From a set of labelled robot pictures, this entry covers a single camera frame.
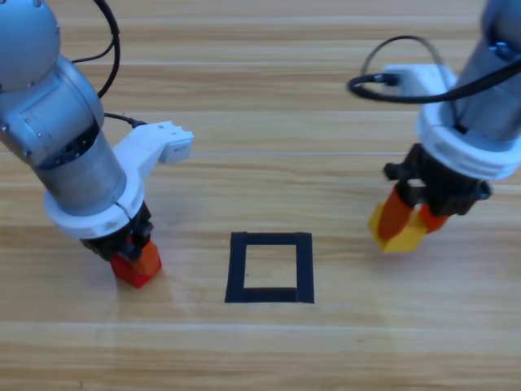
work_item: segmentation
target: robotic arm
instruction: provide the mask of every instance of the robotic arm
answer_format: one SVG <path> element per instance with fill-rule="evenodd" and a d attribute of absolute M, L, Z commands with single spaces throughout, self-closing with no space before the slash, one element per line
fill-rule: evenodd
<path fill-rule="evenodd" d="M 43 0 L 0 0 L 0 140 L 46 187 L 58 228 L 139 288 L 161 267 L 143 180 L 157 161 L 186 159 L 193 135 L 141 125 L 111 148 L 98 94 L 60 55 L 59 33 Z"/>
<path fill-rule="evenodd" d="M 386 85 L 387 97 L 422 96 L 422 102 L 428 103 L 423 104 L 418 117 L 420 143 L 403 163 L 388 164 L 384 169 L 396 185 L 370 219 L 370 228 L 384 252 L 414 251 L 424 235 L 439 230 L 453 215 L 467 214 L 475 202 L 489 198 L 489 181 L 508 178 L 521 164 L 520 20 L 518 0 L 488 1 L 482 19 L 483 38 L 462 75 L 457 78 L 444 68 L 449 87 L 452 92 L 460 89 L 462 98 L 442 95 L 448 91 L 435 65 L 391 65 L 372 77 L 373 82 Z M 511 74 L 493 82 L 506 67 Z M 489 88 L 484 87 L 484 80 L 478 81 L 487 75 Z M 349 89 L 362 98 L 370 97 L 359 91 L 360 80 L 368 79 L 353 79 Z M 465 96 L 462 89 L 469 90 L 469 84 L 476 81 L 473 88 L 481 91 Z M 414 99 L 388 101 L 412 103 Z M 422 186 L 412 186 L 409 181 L 413 179 L 419 179 Z"/>

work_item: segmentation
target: black cable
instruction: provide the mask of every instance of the black cable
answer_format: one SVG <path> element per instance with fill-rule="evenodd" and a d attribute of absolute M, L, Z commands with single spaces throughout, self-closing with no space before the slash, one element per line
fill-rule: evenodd
<path fill-rule="evenodd" d="M 108 46 L 107 49 L 101 54 L 101 55 L 95 55 L 93 57 L 85 57 L 84 59 L 75 59 L 72 63 L 73 64 L 79 64 L 79 63 L 86 63 L 87 61 L 94 61 L 95 59 L 101 59 L 102 57 L 105 57 L 108 55 L 108 52 L 112 50 L 114 47 L 114 40 L 111 41 L 111 44 Z"/>
<path fill-rule="evenodd" d="M 114 44 L 114 64 L 112 65 L 111 74 L 109 75 L 107 81 L 103 88 L 98 92 L 98 97 L 102 98 L 109 88 L 111 88 L 112 83 L 116 79 L 118 70 L 120 68 L 120 58 L 121 58 L 121 46 L 120 46 L 120 30 L 117 25 L 117 20 L 114 14 L 112 13 L 111 8 L 108 6 L 105 0 L 94 0 L 94 2 L 98 5 L 99 10 L 105 15 L 107 19 L 108 25 L 111 29 L 112 34 L 112 43 Z"/>
<path fill-rule="evenodd" d="M 140 121 L 140 120 L 134 120 L 133 118 L 130 118 L 129 116 L 121 116 L 119 114 L 112 114 L 111 112 L 105 113 L 106 118 L 112 118 L 114 120 L 121 120 L 125 121 L 126 123 L 130 124 L 133 129 L 137 128 L 141 125 L 148 125 L 146 122 Z"/>
<path fill-rule="evenodd" d="M 391 73 L 376 73 L 364 75 L 353 78 L 347 84 L 348 90 L 356 96 L 374 100 L 378 102 L 389 103 L 406 103 L 406 104 L 427 104 L 448 102 L 458 99 L 467 98 L 469 96 L 486 91 L 494 86 L 501 84 L 504 81 L 514 77 L 521 72 L 521 60 L 514 61 L 512 64 L 506 65 L 495 72 L 472 81 L 464 86 L 460 86 L 453 90 L 449 90 L 443 94 L 431 96 L 397 96 L 386 95 L 367 90 L 363 85 L 366 83 L 385 83 L 389 85 L 397 85 L 400 83 L 400 78 Z"/>
<path fill-rule="evenodd" d="M 369 70 L 371 61 L 373 58 L 388 44 L 395 42 L 395 41 L 403 41 L 403 40 L 410 40 L 410 41 L 416 41 L 420 43 L 423 47 L 427 49 L 427 51 L 431 54 L 432 59 L 434 62 L 438 65 L 438 68 L 440 70 L 440 75 L 443 80 L 443 83 L 445 84 L 445 89 L 450 89 L 450 82 L 447 78 L 447 74 L 444 71 L 445 62 L 443 60 L 443 57 L 440 55 L 440 52 L 436 49 L 434 45 L 432 45 L 427 39 L 422 37 L 417 37 L 415 35 L 400 35 L 398 37 L 389 38 L 388 40 L 380 43 L 378 46 L 375 47 L 375 49 L 367 56 L 367 59 L 364 63 L 364 65 L 361 67 L 360 75 L 365 76 L 367 74 L 367 71 Z M 456 107 L 456 102 L 451 101 L 450 102 L 450 109 L 453 115 L 454 119 L 454 125 L 457 125 L 459 123 L 459 117 L 458 117 L 458 109 Z"/>

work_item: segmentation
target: table surface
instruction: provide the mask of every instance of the table surface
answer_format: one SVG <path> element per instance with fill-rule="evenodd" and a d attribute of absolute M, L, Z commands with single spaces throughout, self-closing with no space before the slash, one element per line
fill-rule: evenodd
<path fill-rule="evenodd" d="M 63 54 L 109 42 L 93 2 L 49 0 Z M 164 263 L 141 290 L 59 232 L 0 153 L 0 389 L 506 391 L 521 388 L 521 177 L 383 255 L 367 229 L 417 108 L 344 84 L 382 40 L 432 40 L 461 71 L 476 0 L 111 0 L 122 63 L 104 107 L 194 132 L 147 179 Z M 375 59 L 427 63 L 414 42 Z M 112 57 L 82 64 L 99 88 Z M 129 132 L 107 120 L 115 143 Z M 226 304 L 230 235 L 313 234 L 314 305 Z M 249 248 L 246 285 L 295 286 L 295 250 Z"/>

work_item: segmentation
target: red block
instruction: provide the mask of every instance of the red block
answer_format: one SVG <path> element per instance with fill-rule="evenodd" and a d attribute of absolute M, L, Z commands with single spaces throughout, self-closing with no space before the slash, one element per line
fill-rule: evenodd
<path fill-rule="evenodd" d="M 150 241 L 136 262 L 118 255 L 111 259 L 111 266 L 116 277 L 139 289 L 157 275 L 161 269 L 161 258 L 157 247 Z"/>

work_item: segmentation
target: black tape square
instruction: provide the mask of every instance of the black tape square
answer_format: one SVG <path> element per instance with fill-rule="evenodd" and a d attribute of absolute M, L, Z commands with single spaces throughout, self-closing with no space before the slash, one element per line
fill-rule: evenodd
<path fill-rule="evenodd" d="M 296 246 L 296 288 L 245 288 L 248 245 Z M 294 234 L 232 233 L 225 302 L 314 304 L 312 235 L 301 232 Z"/>

